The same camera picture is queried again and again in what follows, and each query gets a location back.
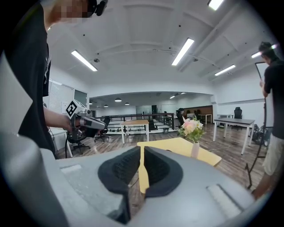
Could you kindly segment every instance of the yellow table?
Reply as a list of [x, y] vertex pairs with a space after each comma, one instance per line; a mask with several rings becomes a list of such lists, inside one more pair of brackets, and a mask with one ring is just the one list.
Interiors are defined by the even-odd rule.
[[[168, 140], [157, 140], [150, 142], [139, 142], [138, 146], [141, 147], [141, 157], [139, 166], [139, 184], [140, 191], [145, 194], [146, 189], [149, 187], [149, 179], [146, 168], [144, 166], [144, 147], [155, 147], [163, 150], [170, 150], [171, 152], [181, 154], [190, 157], [193, 144], [183, 138], [174, 138]], [[222, 160], [222, 158], [216, 154], [213, 154], [203, 148], [199, 148], [197, 156], [198, 160], [204, 161], [209, 165], [216, 167]]]

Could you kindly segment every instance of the man's hand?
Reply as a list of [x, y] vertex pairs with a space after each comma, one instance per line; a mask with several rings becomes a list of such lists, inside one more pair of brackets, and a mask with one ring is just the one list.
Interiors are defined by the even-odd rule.
[[262, 88], [264, 86], [264, 82], [262, 80], [259, 81], [259, 86]]

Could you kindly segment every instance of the ceiling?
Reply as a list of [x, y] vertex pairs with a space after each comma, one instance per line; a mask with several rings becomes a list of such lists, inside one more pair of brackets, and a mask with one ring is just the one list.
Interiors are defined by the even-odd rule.
[[[180, 76], [185, 82], [194, 78], [208, 82], [216, 79], [214, 74], [221, 68], [235, 64], [229, 72], [234, 73], [259, 61], [251, 59], [251, 54], [261, 41], [273, 39], [261, 19], [242, 1], [224, 0], [216, 11], [208, 7], [208, 1], [109, 0], [101, 17], [93, 15], [48, 31], [52, 64], [98, 86], [102, 81], [127, 80], [125, 70], [138, 65], [160, 71], [153, 78], [157, 81]], [[195, 42], [179, 64], [171, 66], [188, 37]], [[92, 72], [74, 58], [74, 49], [98, 71]]]

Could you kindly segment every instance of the gray device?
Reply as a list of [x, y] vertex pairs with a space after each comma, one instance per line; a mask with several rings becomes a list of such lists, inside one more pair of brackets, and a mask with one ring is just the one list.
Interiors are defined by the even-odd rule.
[[55, 160], [29, 138], [6, 133], [0, 138], [3, 177], [40, 226], [214, 227], [230, 226], [233, 219], [246, 224], [255, 215], [250, 192], [216, 168], [145, 147], [150, 187], [130, 218], [127, 185], [140, 165], [140, 147]]

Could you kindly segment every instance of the vr headset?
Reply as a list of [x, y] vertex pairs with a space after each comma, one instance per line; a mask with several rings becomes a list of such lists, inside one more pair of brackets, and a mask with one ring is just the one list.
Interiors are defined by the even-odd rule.
[[107, 7], [108, 0], [103, 0], [97, 4], [96, 0], [88, 0], [88, 12], [83, 12], [83, 18], [91, 17], [94, 13], [101, 16]]

